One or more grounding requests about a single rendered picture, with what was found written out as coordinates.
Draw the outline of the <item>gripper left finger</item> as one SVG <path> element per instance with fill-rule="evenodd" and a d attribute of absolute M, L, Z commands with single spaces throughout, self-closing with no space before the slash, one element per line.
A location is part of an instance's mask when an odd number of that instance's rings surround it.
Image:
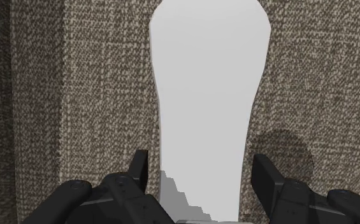
<path fill-rule="evenodd" d="M 175 224 L 145 190 L 148 151 L 136 150 L 126 172 L 92 187 L 85 180 L 59 185 L 21 224 Z"/>

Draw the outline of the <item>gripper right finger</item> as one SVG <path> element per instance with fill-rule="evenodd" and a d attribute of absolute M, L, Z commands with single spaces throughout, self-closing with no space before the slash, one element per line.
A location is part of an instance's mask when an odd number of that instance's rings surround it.
<path fill-rule="evenodd" d="M 254 155 L 251 184 L 269 224 L 360 224 L 359 194 L 333 189 L 319 195 L 306 183 L 283 177 L 266 155 Z"/>

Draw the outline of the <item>white vase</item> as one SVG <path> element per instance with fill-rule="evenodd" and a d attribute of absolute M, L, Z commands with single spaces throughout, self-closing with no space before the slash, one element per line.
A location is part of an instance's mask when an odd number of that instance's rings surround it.
<path fill-rule="evenodd" d="M 162 0 L 150 22 L 159 201 L 174 221 L 236 221 L 248 123 L 270 38 L 258 0 Z"/>

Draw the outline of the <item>brown woven fabric sofa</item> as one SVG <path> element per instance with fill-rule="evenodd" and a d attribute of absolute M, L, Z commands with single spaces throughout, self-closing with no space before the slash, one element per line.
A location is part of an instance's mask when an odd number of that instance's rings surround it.
<path fill-rule="evenodd" d="M 231 224 L 268 224 L 256 153 L 317 193 L 360 194 L 360 0 L 258 2 L 271 31 Z M 67 180 L 97 186 L 137 149 L 159 200 L 150 22 L 161 3 L 0 0 L 0 224 L 20 224 Z"/>

